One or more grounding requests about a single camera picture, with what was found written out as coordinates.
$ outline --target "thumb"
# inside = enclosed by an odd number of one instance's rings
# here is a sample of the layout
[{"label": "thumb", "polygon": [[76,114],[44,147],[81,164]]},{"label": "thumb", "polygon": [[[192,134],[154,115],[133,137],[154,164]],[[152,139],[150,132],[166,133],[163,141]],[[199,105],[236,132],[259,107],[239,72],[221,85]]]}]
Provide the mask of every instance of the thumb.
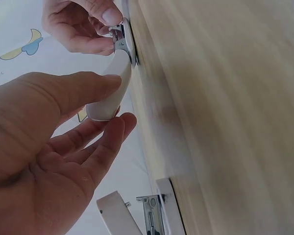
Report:
[{"label": "thumb", "polygon": [[20,77],[20,80],[27,80],[29,84],[49,94],[61,115],[107,98],[121,84],[121,78],[117,75],[100,76],[93,72],[78,72],[64,76],[29,73]]},{"label": "thumb", "polygon": [[122,13],[112,0],[73,0],[73,2],[84,7],[90,16],[105,25],[113,26],[122,21]]}]

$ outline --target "wooden panel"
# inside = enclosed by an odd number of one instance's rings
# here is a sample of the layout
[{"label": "wooden panel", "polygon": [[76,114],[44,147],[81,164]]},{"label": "wooden panel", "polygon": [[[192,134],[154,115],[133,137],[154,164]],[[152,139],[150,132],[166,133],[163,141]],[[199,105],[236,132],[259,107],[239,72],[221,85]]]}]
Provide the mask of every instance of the wooden panel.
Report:
[{"label": "wooden panel", "polygon": [[294,0],[129,6],[149,172],[188,234],[294,234]]},{"label": "wooden panel", "polygon": [[133,71],[131,95],[152,189],[157,193],[155,180],[170,177],[187,230],[198,234],[209,220],[191,154],[142,12],[138,4],[129,6],[132,27],[143,28],[134,30],[140,65]]}]

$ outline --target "hand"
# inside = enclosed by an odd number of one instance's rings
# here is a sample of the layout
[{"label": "hand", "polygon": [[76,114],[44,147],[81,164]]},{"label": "hand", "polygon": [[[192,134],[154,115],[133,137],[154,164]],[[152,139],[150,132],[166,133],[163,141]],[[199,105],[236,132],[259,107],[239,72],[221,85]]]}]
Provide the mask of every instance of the hand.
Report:
[{"label": "hand", "polygon": [[111,54],[113,40],[102,35],[121,21],[112,0],[44,0],[43,28],[70,52]]},{"label": "hand", "polygon": [[126,113],[110,122],[87,119],[50,137],[83,105],[105,99],[120,83],[117,76],[92,72],[29,73],[0,86],[0,235],[61,235],[81,216],[136,118]]}]

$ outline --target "white door handle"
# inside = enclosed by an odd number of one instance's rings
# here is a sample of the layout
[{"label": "white door handle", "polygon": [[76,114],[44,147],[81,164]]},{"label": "white door handle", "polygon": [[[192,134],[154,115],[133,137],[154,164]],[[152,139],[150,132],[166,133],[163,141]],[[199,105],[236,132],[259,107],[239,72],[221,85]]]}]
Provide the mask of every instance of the white door handle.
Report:
[{"label": "white door handle", "polygon": [[109,121],[115,115],[125,95],[132,76],[132,67],[129,55],[124,50],[116,50],[113,60],[104,75],[116,74],[121,77],[119,89],[105,100],[87,104],[87,116],[95,121]]},{"label": "white door handle", "polygon": [[97,206],[111,235],[143,235],[117,191],[97,200]]}]

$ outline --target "cartoon wall decal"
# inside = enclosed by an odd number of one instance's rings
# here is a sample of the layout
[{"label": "cartoon wall decal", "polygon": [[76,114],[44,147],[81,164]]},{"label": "cartoon wall decal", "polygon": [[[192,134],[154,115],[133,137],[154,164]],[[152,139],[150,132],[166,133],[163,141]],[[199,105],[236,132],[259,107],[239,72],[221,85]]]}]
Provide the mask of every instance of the cartoon wall decal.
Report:
[{"label": "cartoon wall decal", "polygon": [[34,55],[38,51],[39,43],[43,39],[44,38],[41,37],[41,33],[37,29],[31,29],[31,39],[25,46],[1,56],[0,59],[12,60],[19,56],[22,52],[26,52],[27,55]]},{"label": "cartoon wall decal", "polygon": [[77,117],[79,122],[82,122],[83,120],[85,120],[87,118],[86,109],[83,108],[81,111],[79,111],[79,113],[77,114]]}]

